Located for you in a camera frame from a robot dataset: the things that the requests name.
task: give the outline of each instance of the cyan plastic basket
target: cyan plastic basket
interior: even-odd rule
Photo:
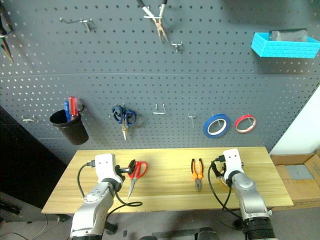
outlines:
[[[271,41],[268,32],[256,32],[251,48],[260,57],[313,59],[320,49],[320,41],[309,36],[306,42]]]

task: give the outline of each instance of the blue tape roll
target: blue tape roll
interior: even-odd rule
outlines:
[[[216,132],[209,132],[209,128],[210,126],[217,122],[218,120],[221,120],[223,122],[223,126],[220,130],[216,131]],[[212,117],[210,117],[204,124],[203,126],[203,133],[204,135],[206,135],[208,138],[218,138],[220,136],[222,136],[223,134],[226,133],[226,131],[228,130],[228,128],[230,127],[230,118],[225,115],[225,114],[217,114],[214,115]]]

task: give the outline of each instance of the orange pliers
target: orange pliers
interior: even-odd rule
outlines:
[[[195,181],[195,189],[197,192],[201,190],[201,179],[204,178],[204,164],[202,162],[202,159],[199,158],[199,165],[200,165],[200,172],[196,172],[196,161],[193,158],[191,161],[191,173],[192,173],[192,178]]]

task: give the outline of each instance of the blue scissors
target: blue scissors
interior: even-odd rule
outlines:
[[[113,106],[112,115],[118,124],[121,124],[121,131],[124,140],[127,140],[128,127],[134,125],[137,120],[137,114],[129,108],[124,106]]]

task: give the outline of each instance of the red scissor handle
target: red scissor handle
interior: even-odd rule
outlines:
[[[143,171],[143,173],[141,173],[141,165],[145,165],[145,170]],[[148,170],[148,163],[146,161],[136,161],[133,173],[128,174],[129,178],[133,179],[134,177],[136,177],[137,179],[139,179],[143,175],[145,175],[147,170]]]

